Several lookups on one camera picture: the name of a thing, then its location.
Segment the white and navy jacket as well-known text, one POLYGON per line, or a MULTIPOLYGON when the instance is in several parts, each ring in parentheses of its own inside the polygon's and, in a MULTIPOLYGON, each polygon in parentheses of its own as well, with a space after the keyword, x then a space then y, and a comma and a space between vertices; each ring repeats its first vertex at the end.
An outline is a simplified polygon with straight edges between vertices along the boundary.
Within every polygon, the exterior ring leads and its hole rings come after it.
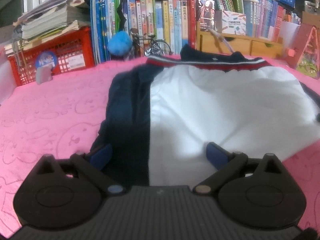
POLYGON ((117 74, 92 149, 125 187, 188 185, 216 171, 210 142, 281 160, 319 140, 319 95, 284 68, 183 47, 117 74))

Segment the pink bunny pattern blanket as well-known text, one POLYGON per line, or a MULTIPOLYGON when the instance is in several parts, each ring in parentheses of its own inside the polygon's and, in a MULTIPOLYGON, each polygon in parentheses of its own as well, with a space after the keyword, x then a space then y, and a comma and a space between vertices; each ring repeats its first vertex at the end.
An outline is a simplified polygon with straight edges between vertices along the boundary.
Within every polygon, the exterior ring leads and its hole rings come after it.
MULTIPOLYGON (((52 81, 17 87, 1 106, 1 234, 10 237, 20 223, 13 197, 44 154, 68 158, 88 152, 105 119, 113 78, 146 59, 111 61, 87 70, 58 75, 52 81)), ((319 91, 319 81, 276 62, 300 82, 319 91)), ((303 189, 307 206, 300 226, 319 228, 319 140, 282 160, 303 189)))

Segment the red plastic crate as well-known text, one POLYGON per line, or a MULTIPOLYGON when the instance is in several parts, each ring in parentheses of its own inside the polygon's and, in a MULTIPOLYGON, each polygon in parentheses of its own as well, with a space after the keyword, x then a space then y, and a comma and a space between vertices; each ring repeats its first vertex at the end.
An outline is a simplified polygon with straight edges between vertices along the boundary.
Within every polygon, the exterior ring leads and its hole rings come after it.
POLYGON ((62 74, 95 66, 90 27, 83 27, 9 56, 17 86, 36 80, 37 68, 52 67, 52 74, 62 74))

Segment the round blue tag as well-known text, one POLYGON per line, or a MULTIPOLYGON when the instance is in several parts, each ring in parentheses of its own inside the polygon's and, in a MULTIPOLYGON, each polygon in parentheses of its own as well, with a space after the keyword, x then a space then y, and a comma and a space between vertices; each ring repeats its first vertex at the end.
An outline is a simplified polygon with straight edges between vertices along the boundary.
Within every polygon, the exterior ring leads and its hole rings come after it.
POLYGON ((43 51, 35 60, 35 80, 38 85, 52 81, 53 70, 58 65, 57 56, 52 51, 43 51))

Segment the wooden drawer organizer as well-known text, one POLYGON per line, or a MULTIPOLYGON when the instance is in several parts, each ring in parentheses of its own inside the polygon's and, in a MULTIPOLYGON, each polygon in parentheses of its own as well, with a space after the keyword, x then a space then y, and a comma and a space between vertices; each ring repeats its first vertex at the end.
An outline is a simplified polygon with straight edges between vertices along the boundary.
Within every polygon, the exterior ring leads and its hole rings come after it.
POLYGON ((278 59, 283 53, 283 42, 272 42, 262 38, 243 35, 220 34, 220 37, 210 31, 200 31, 200 24, 196 28, 196 49, 206 53, 231 54, 238 51, 246 56, 268 57, 278 59))

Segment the blue plush ball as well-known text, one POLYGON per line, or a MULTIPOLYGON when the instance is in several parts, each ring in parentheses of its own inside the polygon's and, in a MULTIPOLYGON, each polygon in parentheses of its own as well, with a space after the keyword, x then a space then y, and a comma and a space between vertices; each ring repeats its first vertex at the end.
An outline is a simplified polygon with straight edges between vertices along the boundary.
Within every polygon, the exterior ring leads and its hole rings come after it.
POLYGON ((107 49, 111 55, 117 57, 126 56, 132 48, 132 39, 125 31, 119 31, 109 40, 107 49))

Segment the miniature bicycle model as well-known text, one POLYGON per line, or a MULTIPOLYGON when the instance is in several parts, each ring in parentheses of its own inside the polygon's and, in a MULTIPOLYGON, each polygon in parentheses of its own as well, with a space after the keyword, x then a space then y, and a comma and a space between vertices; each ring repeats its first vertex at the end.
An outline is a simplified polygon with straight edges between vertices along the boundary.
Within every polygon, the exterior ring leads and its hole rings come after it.
POLYGON ((130 29, 132 37, 133 48, 135 55, 142 56, 166 56, 172 55, 170 45, 163 39, 156 39, 156 35, 139 35, 139 31, 136 28, 130 29))

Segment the pink triangular toy house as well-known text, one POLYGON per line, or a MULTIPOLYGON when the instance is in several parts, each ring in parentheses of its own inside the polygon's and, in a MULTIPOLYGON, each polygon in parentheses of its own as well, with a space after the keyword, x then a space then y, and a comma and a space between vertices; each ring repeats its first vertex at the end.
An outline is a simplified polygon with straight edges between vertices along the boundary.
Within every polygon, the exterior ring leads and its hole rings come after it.
POLYGON ((287 64, 314 79, 319 78, 319 39, 314 25, 301 24, 285 57, 287 64))

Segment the white patterned small box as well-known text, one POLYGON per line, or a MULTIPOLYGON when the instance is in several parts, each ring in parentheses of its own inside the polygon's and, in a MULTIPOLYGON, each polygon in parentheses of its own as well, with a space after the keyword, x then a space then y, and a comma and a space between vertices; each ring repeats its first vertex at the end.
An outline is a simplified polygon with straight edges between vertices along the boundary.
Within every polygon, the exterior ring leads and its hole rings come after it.
POLYGON ((222 10, 217 18, 217 29, 223 34, 246 35, 246 15, 222 10))

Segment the row of books right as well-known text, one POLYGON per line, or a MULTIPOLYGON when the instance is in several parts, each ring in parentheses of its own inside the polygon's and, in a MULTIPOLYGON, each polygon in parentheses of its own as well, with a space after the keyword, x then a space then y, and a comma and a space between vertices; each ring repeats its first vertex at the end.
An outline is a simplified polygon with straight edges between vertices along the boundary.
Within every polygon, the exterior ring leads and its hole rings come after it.
POLYGON ((218 32, 217 18, 226 10, 246 15, 246 36, 277 42, 282 23, 301 24, 301 18, 289 8, 278 0, 215 0, 214 29, 207 31, 218 32))

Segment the row of books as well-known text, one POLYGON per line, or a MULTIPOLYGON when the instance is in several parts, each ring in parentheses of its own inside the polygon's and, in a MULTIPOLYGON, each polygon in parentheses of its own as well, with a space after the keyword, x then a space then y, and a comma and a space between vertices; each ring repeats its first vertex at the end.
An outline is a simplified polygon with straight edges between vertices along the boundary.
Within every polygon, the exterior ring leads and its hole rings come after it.
POLYGON ((218 32, 217 18, 226 10, 246 15, 246 36, 277 42, 282 23, 301 24, 301 18, 289 8, 278 0, 215 0, 214 29, 207 31, 218 32))
POLYGON ((139 35, 156 35, 179 54, 185 45, 196 47, 195 0, 89 0, 95 63, 143 57, 132 46, 124 57, 111 55, 109 40, 119 31, 136 28, 139 35))

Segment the stack of papers and books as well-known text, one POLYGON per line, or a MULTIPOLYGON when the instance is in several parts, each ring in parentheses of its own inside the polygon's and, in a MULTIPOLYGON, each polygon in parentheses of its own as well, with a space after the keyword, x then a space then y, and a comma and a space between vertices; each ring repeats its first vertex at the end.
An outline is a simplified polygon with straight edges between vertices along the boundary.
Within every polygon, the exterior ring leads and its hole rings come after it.
POLYGON ((84 0, 46 0, 29 12, 23 13, 14 26, 12 43, 4 47, 7 55, 28 49, 31 42, 48 37, 55 31, 66 33, 71 25, 90 24, 89 6, 84 0))

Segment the row of books left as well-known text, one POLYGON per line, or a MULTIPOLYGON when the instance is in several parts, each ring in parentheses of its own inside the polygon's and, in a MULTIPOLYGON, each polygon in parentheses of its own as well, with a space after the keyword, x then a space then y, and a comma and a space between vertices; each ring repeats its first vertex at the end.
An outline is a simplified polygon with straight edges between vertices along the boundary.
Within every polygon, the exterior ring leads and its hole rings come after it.
POLYGON ((111 55, 109 40, 119 31, 136 28, 139 35, 156 35, 179 54, 185 45, 196 47, 195 0, 89 0, 95 63, 143 57, 132 46, 124 57, 111 55))

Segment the smartphone with lit screen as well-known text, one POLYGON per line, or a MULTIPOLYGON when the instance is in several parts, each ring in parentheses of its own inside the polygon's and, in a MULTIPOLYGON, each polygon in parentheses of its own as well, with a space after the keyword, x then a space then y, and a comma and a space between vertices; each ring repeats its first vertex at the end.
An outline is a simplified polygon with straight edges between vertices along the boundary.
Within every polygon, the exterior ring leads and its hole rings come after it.
POLYGON ((196 20, 200 24, 200 31, 214 29, 215 0, 196 0, 196 20))

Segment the brown cardboard box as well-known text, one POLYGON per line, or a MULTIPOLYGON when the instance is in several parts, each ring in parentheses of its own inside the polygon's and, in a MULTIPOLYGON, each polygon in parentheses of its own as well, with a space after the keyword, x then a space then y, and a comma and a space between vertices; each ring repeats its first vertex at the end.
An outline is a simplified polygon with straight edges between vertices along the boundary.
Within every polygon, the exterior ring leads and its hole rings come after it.
POLYGON ((317 29, 320 29, 320 15, 304 11, 302 13, 302 23, 312 25, 315 26, 317 29))

